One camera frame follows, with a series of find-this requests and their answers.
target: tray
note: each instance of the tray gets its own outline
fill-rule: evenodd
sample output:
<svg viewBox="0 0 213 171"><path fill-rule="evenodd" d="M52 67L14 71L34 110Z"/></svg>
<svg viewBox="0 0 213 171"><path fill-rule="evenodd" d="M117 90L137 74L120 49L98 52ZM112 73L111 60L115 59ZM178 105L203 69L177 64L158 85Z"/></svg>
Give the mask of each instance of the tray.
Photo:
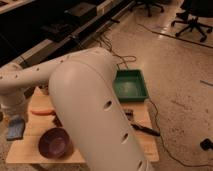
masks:
<svg viewBox="0 0 213 171"><path fill-rule="evenodd" d="M119 70L114 81L114 90L120 102L143 102L149 98L140 70Z"/></svg>

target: office chair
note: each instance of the office chair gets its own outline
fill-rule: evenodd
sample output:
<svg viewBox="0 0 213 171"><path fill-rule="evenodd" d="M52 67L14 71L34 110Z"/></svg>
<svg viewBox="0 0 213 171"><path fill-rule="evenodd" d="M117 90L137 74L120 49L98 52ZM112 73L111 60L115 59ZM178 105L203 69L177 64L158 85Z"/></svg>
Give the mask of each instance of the office chair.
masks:
<svg viewBox="0 0 213 171"><path fill-rule="evenodd" d="M179 37L183 32L187 30L190 30L190 32L192 32L194 29L196 29L202 35L200 42L205 42L207 39L207 35L202 28L207 28L206 32L211 33L213 30L213 27L198 22L198 19L199 17L213 18L213 1L212 0L193 0L187 12L193 15L194 18L187 21L175 20L171 23L172 27L174 27L176 23L187 25L185 28L183 28L178 33L176 33L175 36Z"/></svg>
<svg viewBox="0 0 213 171"><path fill-rule="evenodd" d="M155 0L135 0L135 5L132 6L132 8L130 9L130 11L133 11L133 9L137 6L140 6L140 5L145 5L145 7L147 8L148 10L148 17L151 17L152 16L152 13L151 13L151 6L155 6L155 7L158 7L161 9L161 13L164 12L164 8L163 6L155 3Z"/></svg>

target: bowl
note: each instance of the bowl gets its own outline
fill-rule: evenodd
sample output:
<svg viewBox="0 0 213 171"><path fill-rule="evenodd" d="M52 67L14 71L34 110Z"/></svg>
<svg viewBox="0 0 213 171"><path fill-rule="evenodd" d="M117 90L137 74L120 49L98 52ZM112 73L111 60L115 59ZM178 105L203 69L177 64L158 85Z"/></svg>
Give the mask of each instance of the bowl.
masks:
<svg viewBox="0 0 213 171"><path fill-rule="evenodd" d="M67 151L74 152L73 143L63 128L52 128L45 132L39 140L38 149L43 157L50 159L60 158Z"/></svg>

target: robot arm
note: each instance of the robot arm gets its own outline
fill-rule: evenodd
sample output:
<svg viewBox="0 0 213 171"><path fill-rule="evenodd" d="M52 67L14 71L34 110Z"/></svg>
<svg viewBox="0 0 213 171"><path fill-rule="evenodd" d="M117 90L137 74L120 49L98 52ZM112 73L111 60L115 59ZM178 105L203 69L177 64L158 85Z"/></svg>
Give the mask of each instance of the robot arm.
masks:
<svg viewBox="0 0 213 171"><path fill-rule="evenodd" d="M76 52L1 75L1 107L14 114L21 88L49 83L57 115L91 171L151 171L113 91L115 76L108 51Z"/></svg>

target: speckled floor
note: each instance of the speckled floor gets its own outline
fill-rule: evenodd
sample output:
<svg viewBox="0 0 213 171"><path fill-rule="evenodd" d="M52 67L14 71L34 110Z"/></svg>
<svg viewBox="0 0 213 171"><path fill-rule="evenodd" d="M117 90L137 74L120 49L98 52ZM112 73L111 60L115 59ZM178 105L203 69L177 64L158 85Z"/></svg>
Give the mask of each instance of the speckled floor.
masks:
<svg viewBox="0 0 213 171"><path fill-rule="evenodd" d="M204 138L213 140L213 87L200 83L200 80L213 83L213 49L153 34L136 24L172 35L170 21L180 3L173 0L165 6L164 14L154 9L152 18L147 18L143 8L127 12L120 19L121 23L113 25L106 35L118 54L138 57L137 62L129 66L140 68L144 73L149 94L159 109L158 121L165 145L172 155L188 165L213 165L213 151L203 151L199 146ZM212 19L202 21L213 25ZM199 43L196 31L183 37ZM205 44L213 46L213 34L208 35ZM155 111L151 105L149 108L155 125ZM34 170L28 165L4 163L9 148L4 132L1 125L0 170ZM213 171L213 167L183 167L168 156L160 139L157 139L157 145L160 161L153 163L156 171ZM49 170L80 169L59 165Z"/></svg>

